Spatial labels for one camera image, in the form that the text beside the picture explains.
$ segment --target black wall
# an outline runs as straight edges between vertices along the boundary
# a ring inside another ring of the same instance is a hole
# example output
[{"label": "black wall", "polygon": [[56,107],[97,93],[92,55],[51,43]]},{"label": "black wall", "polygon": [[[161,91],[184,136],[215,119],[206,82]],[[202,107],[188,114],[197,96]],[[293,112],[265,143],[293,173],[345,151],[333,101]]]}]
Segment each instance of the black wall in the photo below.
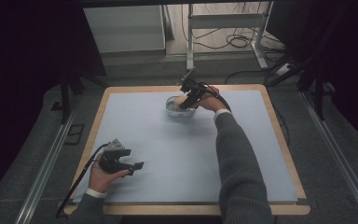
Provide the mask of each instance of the black wall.
[{"label": "black wall", "polygon": [[339,5],[346,2],[349,7],[327,42],[321,63],[313,64],[312,70],[322,71],[324,82],[335,87],[334,104],[358,131],[358,1],[275,2],[267,31],[292,49],[296,60],[303,62],[320,43]]},{"label": "black wall", "polygon": [[0,1],[0,179],[61,74],[105,75],[83,9]]}]

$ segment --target wooden table edge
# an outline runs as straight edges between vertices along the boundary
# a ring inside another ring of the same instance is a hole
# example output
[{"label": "wooden table edge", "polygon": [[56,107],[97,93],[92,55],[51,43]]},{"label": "wooden table edge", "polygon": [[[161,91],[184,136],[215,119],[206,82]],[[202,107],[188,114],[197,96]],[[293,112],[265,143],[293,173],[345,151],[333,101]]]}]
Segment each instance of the wooden table edge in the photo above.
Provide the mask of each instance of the wooden table edge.
[{"label": "wooden table edge", "polygon": [[[278,143],[281,147],[283,159],[287,165],[290,176],[292,177],[293,185],[295,187],[296,195],[298,199],[307,199],[305,191],[302,187],[298,173],[296,171],[295,164],[290,154],[289,148],[286,145],[279,121],[275,115],[272,103],[269,99],[269,94],[265,86],[261,84],[244,84],[244,85],[214,85],[220,91],[260,91],[266,109],[268,111],[269,118],[277,136]],[[89,160],[90,153],[94,146],[95,137],[100,127],[100,123],[103,117],[104,110],[106,109],[106,103],[111,93],[129,93],[129,92],[159,92],[159,91],[180,91],[178,86],[137,86],[137,87],[109,87],[103,93],[100,106],[93,121],[89,138],[85,145],[82,157],[76,170],[75,183],[77,177],[80,175],[85,164]],[[76,190],[71,196],[73,199],[76,195]],[[309,205],[297,205],[297,204],[272,204],[271,211],[273,215],[306,215],[310,212]],[[76,208],[76,205],[68,204],[64,208],[65,214],[71,214]],[[104,207],[104,212],[108,215],[191,215],[196,211],[194,215],[211,215],[220,216],[220,210],[218,205],[107,205]]]}]

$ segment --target wrist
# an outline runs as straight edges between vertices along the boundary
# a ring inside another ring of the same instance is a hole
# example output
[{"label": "wrist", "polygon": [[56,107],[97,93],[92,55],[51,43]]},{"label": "wrist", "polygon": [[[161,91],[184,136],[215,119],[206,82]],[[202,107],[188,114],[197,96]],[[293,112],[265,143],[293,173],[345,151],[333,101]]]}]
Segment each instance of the wrist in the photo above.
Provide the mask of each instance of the wrist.
[{"label": "wrist", "polygon": [[107,194],[106,192],[102,193],[91,188],[87,188],[86,193],[94,198],[105,198]]},{"label": "wrist", "polygon": [[102,186],[102,185],[89,184],[89,189],[95,190],[95,191],[100,192],[100,193],[106,193],[108,187],[105,187],[105,186]]},{"label": "wrist", "polygon": [[216,113],[221,109],[227,109],[227,107],[220,100],[216,99],[216,103],[213,105],[213,112]]},{"label": "wrist", "polygon": [[228,109],[219,109],[219,110],[217,110],[214,113],[213,121],[216,122],[217,117],[219,117],[219,115],[224,114],[224,113],[231,114],[231,111],[229,111]]}]

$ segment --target transparent bowl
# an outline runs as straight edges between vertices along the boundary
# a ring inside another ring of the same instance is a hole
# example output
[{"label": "transparent bowl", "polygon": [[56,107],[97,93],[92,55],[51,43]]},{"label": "transparent bowl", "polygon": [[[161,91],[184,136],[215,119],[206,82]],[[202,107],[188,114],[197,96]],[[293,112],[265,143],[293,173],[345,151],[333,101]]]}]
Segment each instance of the transparent bowl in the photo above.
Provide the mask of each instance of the transparent bowl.
[{"label": "transparent bowl", "polygon": [[170,117],[175,118],[188,118],[193,117],[194,113],[196,113],[196,109],[194,108],[188,108],[188,109],[181,109],[178,105],[175,105],[173,101],[178,96],[172,96],[168,98],[167,103],[165,104],[165,109],[167,110],[167,114]]}]

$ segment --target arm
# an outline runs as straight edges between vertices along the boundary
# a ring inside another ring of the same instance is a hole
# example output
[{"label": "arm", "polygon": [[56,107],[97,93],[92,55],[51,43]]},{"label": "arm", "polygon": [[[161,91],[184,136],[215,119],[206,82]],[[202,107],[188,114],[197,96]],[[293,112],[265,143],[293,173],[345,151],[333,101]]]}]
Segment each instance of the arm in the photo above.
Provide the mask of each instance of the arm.
[{"label": "arm", "polygon": [[272,223],[267,190],[252,146],[224,104],[210,94],[193,106],[215,112],[216,151],[222,188],[220,211],[225,223]]},{"label": "arm", "polygon": [[122,170],[112,175],[105,173],[98,165],[101,156],[102,154],[99,154],[91,165],[89,187],[77,209],[69,216],[68,223],[70,224],[103,224],[103,203],[106,191],[115,179],[125,176],[129,172]]}]

